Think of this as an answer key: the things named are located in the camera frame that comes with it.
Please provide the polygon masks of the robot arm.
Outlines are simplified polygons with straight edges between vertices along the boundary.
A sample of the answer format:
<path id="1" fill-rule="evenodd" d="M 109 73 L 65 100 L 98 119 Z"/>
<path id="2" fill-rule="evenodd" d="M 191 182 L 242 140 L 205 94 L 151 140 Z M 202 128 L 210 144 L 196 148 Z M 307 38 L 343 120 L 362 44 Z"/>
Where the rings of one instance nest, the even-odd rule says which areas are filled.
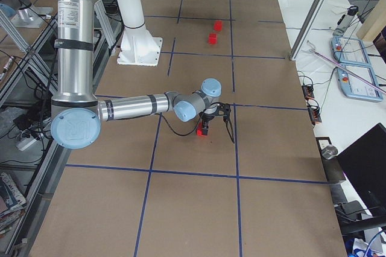
<path id="1" fill-rule="evenodd" d="M 205 79 L 199 90 L 175 91 L 115 100 L 98 100 L 93 92 L 93 29 L 99 0 L 58 0 L 58 89 L 51 98 L 51 135 L 62 147 L 80 149 L 92 144 L 104 121 L 163 115 L 172 111 L 183 122 L 196 119 L 203 133 L 222 117 L 228 135 L 234 130 L 229 104 L 220 101 L 221 83 Z M 141 0 L 117 0 L 123 21 L 120 65 L 156 66 L 163 40 L 147 30 Z"/>

